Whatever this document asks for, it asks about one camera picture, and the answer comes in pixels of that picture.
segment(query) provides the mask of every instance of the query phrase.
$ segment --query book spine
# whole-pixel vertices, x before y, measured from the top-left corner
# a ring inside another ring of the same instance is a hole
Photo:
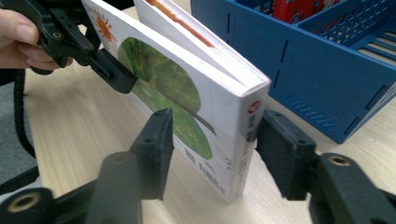
[[[248,167],[256,146],[257,131],[265,108],[268,86],[244,97],[240,103],[238,142],[233,156],[233,176],[228,203],[242,196],[248,178]]]

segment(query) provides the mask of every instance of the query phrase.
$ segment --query black cable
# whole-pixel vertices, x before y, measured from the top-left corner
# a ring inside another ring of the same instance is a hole
[[[15,130],[17,132],[18,139],[21,145],[26,150],[29,155],[35,158],[35,149],[29,142],[26,136],[25,126],[24,126],[24,84],[25,84],[25,70],[18,69],[15,73],[15,83],[14,83],[14,119],[15,119]]]

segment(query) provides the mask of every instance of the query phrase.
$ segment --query gray floor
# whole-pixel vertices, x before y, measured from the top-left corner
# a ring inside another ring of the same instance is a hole
[[[13,91],[13,83],[0,86],[0,184],[36,166],[15,133]]]

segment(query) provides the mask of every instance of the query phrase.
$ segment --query black clamp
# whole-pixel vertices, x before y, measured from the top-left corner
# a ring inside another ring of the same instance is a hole
[[[114,90],[128,93],[136,76],[107,50],[99,49],[100,39],[79,0],[0,0],[0,7],[20,12],[35,23],[40,33],[38,45],[60,67],[68,58],[92,70]],[[87,28],[84,35],[79,25]],[[32,68],[41,75],[51,71]]]
[[[174,150],[172,110],[155,112],[128,151],[102,163],[98,178],[54,199],[26,189],[0,205],[1,223],[142,223],[141,200],[163,199]]]
[[[311,194],[313,223],[396,223],[396,196],[376,188],[352,159],[319,156],[315,148],[285,116],[264,112],[256,149],[284,198],[304,201]]]

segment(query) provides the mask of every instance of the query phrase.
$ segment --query metal bolt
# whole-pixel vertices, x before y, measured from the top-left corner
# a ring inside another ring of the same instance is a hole
[[[62,37],[62,35],[59,34],[59,33],[53,33],[52,35],[53,35],[55,38],[61,38],[61,37]]]
[[[24,194],[9,205],[8,212],[17,213],[33,207],[40,201],[40,195],[37,192]]]
[[[338,166],[349,166],[350,162],[341,157],[332,156],[329,158],[329,161]]]

